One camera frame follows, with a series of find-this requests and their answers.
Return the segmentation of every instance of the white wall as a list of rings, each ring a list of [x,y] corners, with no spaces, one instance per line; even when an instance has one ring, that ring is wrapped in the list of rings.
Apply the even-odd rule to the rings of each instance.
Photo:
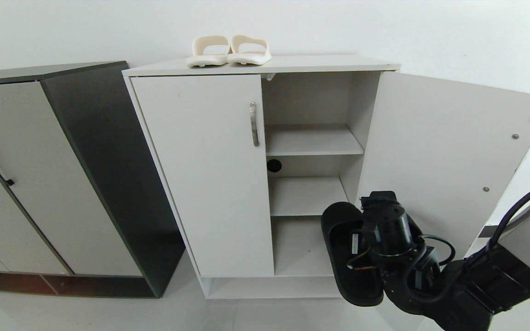
[[[530,2],[508,0],[0,0],[0,69],[134,67],[188,56],[198,35],[237,33],[267,39],[274,55],[359,52],[404,73],[530,92]],[[530,151],[490,223],[529,190]]]

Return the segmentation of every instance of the floor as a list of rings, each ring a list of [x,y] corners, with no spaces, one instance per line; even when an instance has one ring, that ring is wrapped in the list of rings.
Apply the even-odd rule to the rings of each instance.
[[[496,316],[491,331],[530,327],[530,302]],[[162,299],[82,299],[0,293],[0,330],[384,331],[374,308],[341,299],[204,299],[187,254]]]

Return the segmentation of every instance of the black slide sandal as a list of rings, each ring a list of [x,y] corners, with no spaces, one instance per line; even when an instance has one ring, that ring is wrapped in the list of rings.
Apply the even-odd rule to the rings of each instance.
[[[334,279],[343,298],[356,306],[377,306],[383,300],[383,282],[377,269],[354,270],[347,262],[351,253],[351,234],[362,228],[362,213],[348,202],[330,205],[321,218],[322,234],[333,266]],[[371,265],[369,257],[358,264]]]

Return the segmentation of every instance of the white slide sandal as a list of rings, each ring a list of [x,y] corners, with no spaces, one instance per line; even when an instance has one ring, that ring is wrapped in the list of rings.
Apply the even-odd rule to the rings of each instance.
[[[257,44],[263,46],[265,49],[241,51],[240,46],[242,44]],[[245,35],[235,35],[230,38],[230,46],[232,47],[232,54],[228,55],[228,61],[230,63],[262,65],[271,60],[269,44],[263,39],[254,39]]]
[[[204,54],[209,46],[228,46],[225,53]],[[223,65],[228,63],[227,55],[230,54],[230,41],[223,35],[199,36],[191,44],[193,56],[186,59],[188,67],[204,67],[206,65]]]

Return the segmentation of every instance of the slipper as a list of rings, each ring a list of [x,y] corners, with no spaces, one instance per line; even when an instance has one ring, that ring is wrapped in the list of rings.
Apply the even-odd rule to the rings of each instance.
[[[228,61],[230,63],[240,64],[256,64],[262,65],[267,61],[271,60],[271,53],[269,53],[269,44],[263,39],[254,39],[250,36],[235,35],[230,38],[230,44],[232,46],[232,54],[228,55]],[[263,46],[264,50],[248,50],[241,51],[240,46],[242,44],[257,44]]]
[[[226,53],[204,54],[209,46],[228,46]],[[193,56],[186,59],[188,67],[205,67],[206,65],[223,65],[228,63],[227,55],[230,54],[230,41],[222,35],[199,36],[191,44]]]
[[[349,268],[349,260],[362,253],[355,233],[363,226],[363,214],[348,202],[337,202],[322,213],[322,234],[330,263],[333,266],[334,280],[339,292],[355,306],[377,306],[383,300],[383,281],[379,270]],[[369,256],[358,260],[359,265],[371,266]]]

